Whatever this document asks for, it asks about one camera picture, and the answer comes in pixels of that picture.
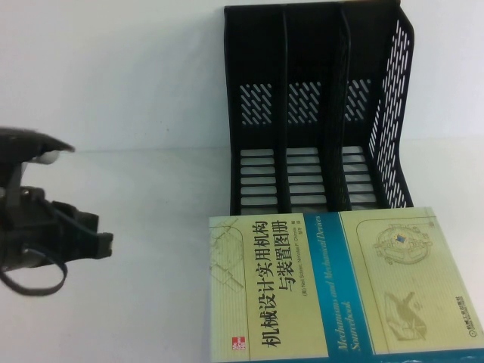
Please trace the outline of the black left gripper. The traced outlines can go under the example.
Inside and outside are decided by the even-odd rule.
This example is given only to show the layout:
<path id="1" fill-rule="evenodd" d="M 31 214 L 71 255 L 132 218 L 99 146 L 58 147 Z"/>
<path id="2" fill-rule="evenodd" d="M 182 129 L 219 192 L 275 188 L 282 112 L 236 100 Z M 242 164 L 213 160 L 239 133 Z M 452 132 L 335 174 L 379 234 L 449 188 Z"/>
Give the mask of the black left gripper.
<path id="1" fill-rule="evenodd" d="M 2 272 L 112 256 L 113 234 L 98 233 L 98 215 L 59 201 L 52 205 L 41 188 L 1 186 Z M 84 229 L 67 229 L 63 235 L 53 207 Z"/>

